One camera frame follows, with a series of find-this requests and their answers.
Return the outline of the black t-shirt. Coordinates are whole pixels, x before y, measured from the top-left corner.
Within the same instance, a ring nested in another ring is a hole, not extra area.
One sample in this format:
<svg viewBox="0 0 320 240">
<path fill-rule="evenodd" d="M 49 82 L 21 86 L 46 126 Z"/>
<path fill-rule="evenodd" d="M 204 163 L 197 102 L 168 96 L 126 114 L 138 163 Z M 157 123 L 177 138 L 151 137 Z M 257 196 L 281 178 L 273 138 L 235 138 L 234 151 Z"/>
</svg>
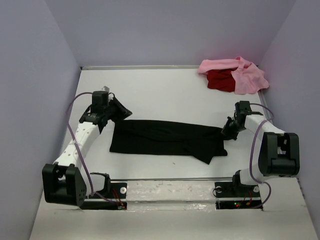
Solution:
<svg viewBox="0 0 320 240">
<path fill-rule="evenodd" d="M 111 153 L 191 156 L 210 164 L 226 157 L 222 129 L 161 120 L 123 120 L 114 126 Z"/>
</svg>

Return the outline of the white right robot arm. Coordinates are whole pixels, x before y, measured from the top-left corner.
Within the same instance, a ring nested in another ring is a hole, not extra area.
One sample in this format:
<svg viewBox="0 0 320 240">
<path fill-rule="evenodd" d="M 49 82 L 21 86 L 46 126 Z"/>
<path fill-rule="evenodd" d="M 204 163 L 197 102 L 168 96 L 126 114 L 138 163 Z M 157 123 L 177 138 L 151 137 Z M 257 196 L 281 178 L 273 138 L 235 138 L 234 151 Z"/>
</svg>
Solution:
<svg viewBox="0 0 320 240">
<path fill-rule="evenodd" d="M 233 117 L 228 117 L 222 129 L 225 140 L 236 140 L 242 131 L 253 133 L 249 167 L 238 170 L 232 177 L 230 190 L 242 196 L 251 186 L 268 179 L 296 177 L 300 171 L 300 141 L 296 133 L 274 126 L 261 112 L 251 106 L 265 106 L 249 101 L 235 103 Z"/>
</svg>

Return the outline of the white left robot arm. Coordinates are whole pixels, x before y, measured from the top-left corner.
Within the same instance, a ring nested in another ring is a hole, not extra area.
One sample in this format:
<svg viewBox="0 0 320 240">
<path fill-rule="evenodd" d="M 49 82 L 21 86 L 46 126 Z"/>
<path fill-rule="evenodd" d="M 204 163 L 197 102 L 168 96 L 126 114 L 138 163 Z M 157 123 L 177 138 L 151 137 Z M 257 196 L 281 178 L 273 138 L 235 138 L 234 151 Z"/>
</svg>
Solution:
<svg viewBox="0 0 320 240">
<path fill-rule="evenodd" d="M 114 192 L 106 173 L 102 174 L 104 180 L 93 183 L 85 157 L 108 121 L 117 123 L 131 116 L 132 112 L 109 88 L 89 95 L 91 104 L 80 117 L 76 131 L 67 126 L 71 141 L 53 163 L 45 164 L 42 169 L 43 193 L 48 203 L 81 207 L 88 196 L 97 196 L 108 202 L 107 196 Z"/>
</svg>

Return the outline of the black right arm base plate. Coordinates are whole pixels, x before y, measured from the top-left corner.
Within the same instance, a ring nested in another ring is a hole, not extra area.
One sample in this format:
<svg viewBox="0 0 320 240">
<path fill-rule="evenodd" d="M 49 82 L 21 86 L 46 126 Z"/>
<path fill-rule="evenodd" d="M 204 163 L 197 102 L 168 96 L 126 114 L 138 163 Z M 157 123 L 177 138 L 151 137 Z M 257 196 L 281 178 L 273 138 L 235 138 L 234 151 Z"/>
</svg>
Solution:
<svg viewBox="0 0 320 240">
<path fill-rule="evenodd" d="M 234 186 L 231 181 L 214 183 L 212 194 L 217 210 L 262 209 L 260 189 L 254 186 Z"/>
</svg>

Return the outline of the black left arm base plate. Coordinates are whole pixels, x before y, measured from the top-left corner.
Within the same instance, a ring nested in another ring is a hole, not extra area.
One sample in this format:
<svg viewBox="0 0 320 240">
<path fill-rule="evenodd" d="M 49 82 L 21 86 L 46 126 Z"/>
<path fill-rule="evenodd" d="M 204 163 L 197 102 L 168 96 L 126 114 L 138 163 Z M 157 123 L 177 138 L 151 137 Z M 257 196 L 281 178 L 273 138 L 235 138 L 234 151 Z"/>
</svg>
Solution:
<svg viewBox="0 0 320 240">
<path fill-rule="evenodd" d="M 128 184 L 123 181 L 112 181 L 110 191 L 95 193 L 88 196 L 80 206 L 82 210 L 107 210 L 125 211 L 127 210 L 127 190 Z"/>
</svg>

